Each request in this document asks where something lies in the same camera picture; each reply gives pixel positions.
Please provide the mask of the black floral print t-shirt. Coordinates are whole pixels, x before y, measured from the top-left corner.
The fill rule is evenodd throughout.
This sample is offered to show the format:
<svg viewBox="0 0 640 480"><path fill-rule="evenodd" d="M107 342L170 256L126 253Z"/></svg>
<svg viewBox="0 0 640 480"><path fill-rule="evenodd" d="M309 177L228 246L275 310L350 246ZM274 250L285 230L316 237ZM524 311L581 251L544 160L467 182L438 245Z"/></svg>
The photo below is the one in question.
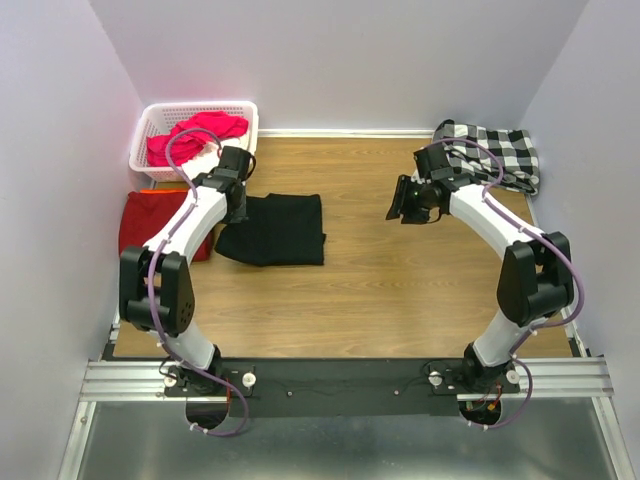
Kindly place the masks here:
<svg viewBox="0 0 640 480"><path fill-rule="evenodd" d="M324 264L322 202L318 194L246 199L247 218L221 230L215 251L257 267Z"/></svg>

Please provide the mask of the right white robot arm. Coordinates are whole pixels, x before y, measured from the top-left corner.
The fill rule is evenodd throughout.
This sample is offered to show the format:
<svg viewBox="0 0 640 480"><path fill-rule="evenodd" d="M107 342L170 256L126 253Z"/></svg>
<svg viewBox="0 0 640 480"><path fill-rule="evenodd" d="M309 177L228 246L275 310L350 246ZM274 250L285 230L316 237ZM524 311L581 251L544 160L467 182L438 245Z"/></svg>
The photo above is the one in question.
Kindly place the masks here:
<svg viewBox="0 0 640 480"><path fill-rule="evenodd" d="M387 219L428 224L430 213L450 215L478 234L502 261L498 311L465 349L456 380L479 392L504 376L522 344L574 300L570 244L545 233L498 202L488 186L457 173L441 144L414 154L416 171L399 176Z"/></svg>

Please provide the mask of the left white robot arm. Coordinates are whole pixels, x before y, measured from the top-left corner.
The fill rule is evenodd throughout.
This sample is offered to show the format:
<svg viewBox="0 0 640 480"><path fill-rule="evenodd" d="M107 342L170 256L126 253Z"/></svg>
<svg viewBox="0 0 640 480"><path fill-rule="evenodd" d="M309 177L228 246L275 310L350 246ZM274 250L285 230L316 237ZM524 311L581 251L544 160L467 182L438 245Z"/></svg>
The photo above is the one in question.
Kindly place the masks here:
<svg viewBox="0 0 640 480"><path fill-rule="evenodd" d="M251 152L234 146L185 164L179 174L189 190L181 206L143 246L120 256L120 319L154 336L183 379L206 392L235 387L221 377L219 348L193 319L190 265L216 225L246 218L246 182L255 166Z"/></svg>

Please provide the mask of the white garment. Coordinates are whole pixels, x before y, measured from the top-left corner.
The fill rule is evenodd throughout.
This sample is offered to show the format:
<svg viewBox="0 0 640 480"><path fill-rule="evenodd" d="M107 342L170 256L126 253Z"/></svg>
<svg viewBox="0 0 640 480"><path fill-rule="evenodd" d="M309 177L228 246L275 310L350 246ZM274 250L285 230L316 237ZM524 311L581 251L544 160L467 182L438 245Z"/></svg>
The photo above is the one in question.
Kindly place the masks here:
<svg viewBox="0 0 640 480"><path fill-rule="evenodd" d="M239 139L224 140L220 146L215 142L208 142L198 154L183 163L180 168L190 179L201 173L210 172L219 164L221 154L228 147L245 148L246 144Z"/></svg>

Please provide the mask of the pink red garment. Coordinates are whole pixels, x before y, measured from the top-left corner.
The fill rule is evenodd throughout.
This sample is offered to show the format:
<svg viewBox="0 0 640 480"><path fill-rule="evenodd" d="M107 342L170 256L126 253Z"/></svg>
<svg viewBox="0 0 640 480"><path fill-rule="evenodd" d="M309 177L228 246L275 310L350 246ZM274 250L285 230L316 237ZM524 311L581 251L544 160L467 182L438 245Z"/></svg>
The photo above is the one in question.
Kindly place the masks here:
<svg viewBox="0 0 640 480"><path fill-rule="evenodd" d="M243 117L230 115L224 111L199 112L178 122L169 134L148 137L146 140L147 161L151 167L168 167L166 148L170 141L178 137L171 147L171 159L181 166L200 154L209 144L218 140L239 138L249 130L249 121Z"/></svg>

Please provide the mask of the folded dark red t-shirt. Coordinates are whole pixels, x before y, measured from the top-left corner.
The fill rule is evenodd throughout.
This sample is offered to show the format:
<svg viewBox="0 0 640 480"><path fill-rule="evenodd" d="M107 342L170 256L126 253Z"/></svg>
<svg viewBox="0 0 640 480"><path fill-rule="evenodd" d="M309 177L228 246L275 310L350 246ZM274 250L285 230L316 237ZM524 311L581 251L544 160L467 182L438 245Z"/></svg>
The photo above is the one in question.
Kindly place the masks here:
<svg viewBox="0 0 640 480"><path fill-rule="evenodd" d="M186 196L130 192L119 227L119 253L129 246L142 247L154 237L182 206Z"/></svg>

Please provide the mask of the folded orange garment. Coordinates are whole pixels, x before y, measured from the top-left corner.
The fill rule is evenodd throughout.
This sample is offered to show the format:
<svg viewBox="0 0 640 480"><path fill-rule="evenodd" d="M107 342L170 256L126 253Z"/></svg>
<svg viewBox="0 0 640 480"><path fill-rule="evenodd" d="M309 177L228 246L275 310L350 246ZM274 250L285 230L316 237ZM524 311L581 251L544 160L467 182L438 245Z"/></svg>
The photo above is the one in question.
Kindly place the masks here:
<svg viewBox="0 0 640 480"><path fill-rule="evenodd" d="M141 189L138 193L144 195L170 195L170 194L179 194L186 195L186 189Z"/></svg>

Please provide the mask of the black white checkered shirt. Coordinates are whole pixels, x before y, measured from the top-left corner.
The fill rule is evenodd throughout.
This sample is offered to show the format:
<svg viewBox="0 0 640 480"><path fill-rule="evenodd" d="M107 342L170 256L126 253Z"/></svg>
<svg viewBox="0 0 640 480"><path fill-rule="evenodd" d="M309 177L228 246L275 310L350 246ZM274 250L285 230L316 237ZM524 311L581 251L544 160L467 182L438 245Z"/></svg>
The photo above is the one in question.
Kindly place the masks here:
<svg viewBox="0 0 640 480"><path fill-rule="evenodd" d="M499 169L478 147L464 139L487 149L503 166L500 187L528 195L536 195L540 186L539 158L526 130L487 129L474 124L444 120L434 131L432 141L456 138L444 144L449 163L456 173L475 176L482 183L493 182Z"/></svg>

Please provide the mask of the white plastic laundry basket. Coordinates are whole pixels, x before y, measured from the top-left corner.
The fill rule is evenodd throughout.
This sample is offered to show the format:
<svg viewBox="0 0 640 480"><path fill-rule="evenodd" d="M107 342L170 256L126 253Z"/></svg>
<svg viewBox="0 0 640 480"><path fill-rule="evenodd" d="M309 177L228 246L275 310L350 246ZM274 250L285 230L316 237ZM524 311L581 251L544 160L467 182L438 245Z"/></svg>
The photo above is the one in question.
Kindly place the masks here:
<svg viewBox="0 0 640 480"><path fill-rule="evenodd" d="M255 103L248 100L208 100L155 103L142 113L136 126L130 149L129 167L143 173L156 182L179 182L180 176L170 166L153 166L148 159L147 140L170 133L180 121L188 120L201 112L222 111L248 121L248 131L242 136L224 140L224 145L233 145L255 153L258 141L259 114Z"/></svg>

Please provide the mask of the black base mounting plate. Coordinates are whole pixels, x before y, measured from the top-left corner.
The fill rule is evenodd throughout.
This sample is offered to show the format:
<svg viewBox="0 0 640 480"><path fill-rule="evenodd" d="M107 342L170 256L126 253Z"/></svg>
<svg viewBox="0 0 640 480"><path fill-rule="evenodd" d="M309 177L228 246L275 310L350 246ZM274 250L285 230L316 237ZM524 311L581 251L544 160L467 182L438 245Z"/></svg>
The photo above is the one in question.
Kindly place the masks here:
<svg viewBox="0 0 640 480"><path fill-rule="evenodd" d="M225 359L220 382L180 366L164 372L169 397L220 400L204 415L253 418L432 415L497 412L519 392L510 363L480 371L468 359Z"/></svg>

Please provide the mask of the white wall trim strip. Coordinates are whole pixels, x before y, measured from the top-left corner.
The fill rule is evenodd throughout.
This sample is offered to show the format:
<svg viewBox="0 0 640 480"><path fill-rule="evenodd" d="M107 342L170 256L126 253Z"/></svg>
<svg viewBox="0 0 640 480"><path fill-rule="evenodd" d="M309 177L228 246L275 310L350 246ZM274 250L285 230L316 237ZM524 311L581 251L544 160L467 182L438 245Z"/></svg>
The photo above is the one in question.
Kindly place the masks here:
<svg viewBox="0 0 640 480"><path fill-rule="evenodd" d="M432 138L433 129L260 129L260 138Z"/></svg>

